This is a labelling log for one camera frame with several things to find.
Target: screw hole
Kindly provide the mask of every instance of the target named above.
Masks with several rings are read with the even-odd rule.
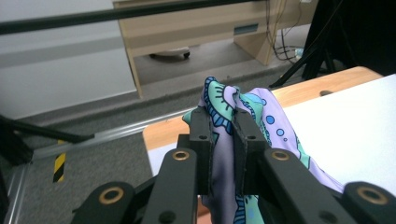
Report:
[[[188,159],[190,154],[186,151],[177,151],[173,154],[173,158],[177,161],[184,161]]]
[[[123,193],[120,187],[105,189],[99,196],[99,202],[105,205],[116,203],[122,198]]]
[[[322,219],[324,221],[324,223],[333,224],[333,223],[337,223],[337,221],[338,221],[337,217],[333,213],[330,213],[327,211],[320,211],[319,217],[320,217],[320,219]]]
[[[359,187],[358,194],[369,203],[381,205],[388,203],[387,196],[373,188]]]
[[[289,159],[289,155],[283,151],[274,151],[271,156],[279,161],[287,161]]]
[[[160,217],[158,219],[163,224],[169,224],[175,221],[176,214],[172,211],[165,211],[160,214]]]

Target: wooden table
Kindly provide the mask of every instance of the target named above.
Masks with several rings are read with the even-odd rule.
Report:
[[[355,67],[284,87],[273,91],[273,94],[285,108],[318,98],[321,91],[342,91],[381,77],[378,73],[365,67]],[[149,125],[143,131],[143,137],[147,150],[152,150],[175,143],[180,133],[189,132],[189,126],[181,117],[177,117]],[[210,223],[210,215],[207,212],[199,203],[198,215],[202,215],[198,219],[199,224]]]

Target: lavender fabric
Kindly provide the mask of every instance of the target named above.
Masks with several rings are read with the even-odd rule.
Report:
[[[256,88],[242,94],[237,87],[222,85],[214,77],[208,77],[198,106],[205,107],[210,115],[215,139],[212,192],[202,197],[203,204],[210,210],[212,223],[264,223],[258,196],[235,194],[232,120],[237,107],[251,115],[271,147],[294,153],[320,183],[340,192],[343,190],[341,184],[320,170],[304,153],[282,107],[267,89]],[[190,123],[190,116],[188,113],[183,119]]]

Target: yellow black caution tape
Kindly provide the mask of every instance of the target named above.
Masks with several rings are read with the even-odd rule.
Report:
[[[59,154],[55,159],[55,165],[53,167],[53,183],[64,181],[64,162],[66,161],[66,153]]]

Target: white wall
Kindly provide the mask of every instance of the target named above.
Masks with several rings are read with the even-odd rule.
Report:
[[[111,0],[0,0],[0,22],[113,8]],[[0,35],[0,114],[20,119],[136,91],[116,21]]]

